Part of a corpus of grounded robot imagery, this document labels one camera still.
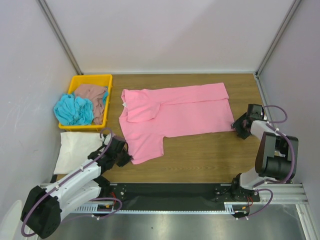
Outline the pink t shirt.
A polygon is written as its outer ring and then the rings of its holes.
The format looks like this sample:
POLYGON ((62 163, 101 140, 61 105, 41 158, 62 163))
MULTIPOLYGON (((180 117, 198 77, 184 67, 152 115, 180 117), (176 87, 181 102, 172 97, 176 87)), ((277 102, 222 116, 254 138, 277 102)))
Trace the pink t shirt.
POLYGON ((164 155, 164 138, 230 132, 234 122, 224 83, 124 89, 119 124, 134 165, 164 155))

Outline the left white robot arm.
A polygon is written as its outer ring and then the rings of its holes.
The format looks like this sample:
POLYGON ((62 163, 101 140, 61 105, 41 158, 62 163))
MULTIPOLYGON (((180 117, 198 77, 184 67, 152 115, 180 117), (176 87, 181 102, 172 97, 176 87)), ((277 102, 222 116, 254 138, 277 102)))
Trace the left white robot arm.
POLYGON ((132 160, 125 139, 111 136, 90 153, 75 170, 46 187, 32 188, 21 212, 21 234, 45 239, 52 235, 63 220, 89 201, 112 202, 111 213, 118 212, 122 201, 111 194, 111 184, 103 173, 114 165, 122 167, 132 160))

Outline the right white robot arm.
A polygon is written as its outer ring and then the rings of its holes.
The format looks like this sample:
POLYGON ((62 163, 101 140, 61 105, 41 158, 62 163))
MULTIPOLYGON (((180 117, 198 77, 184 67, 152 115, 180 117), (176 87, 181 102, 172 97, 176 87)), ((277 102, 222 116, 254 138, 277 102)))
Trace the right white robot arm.
POLYGON ((263 184, 289 184, 297 171, 299 140, 272 126, 265 107, 249 104, 247 111, 231 127, 245 140, 255 136, 260 140, 254 167, 233 178, 230 196, 237 202, 249 200, 263 184))

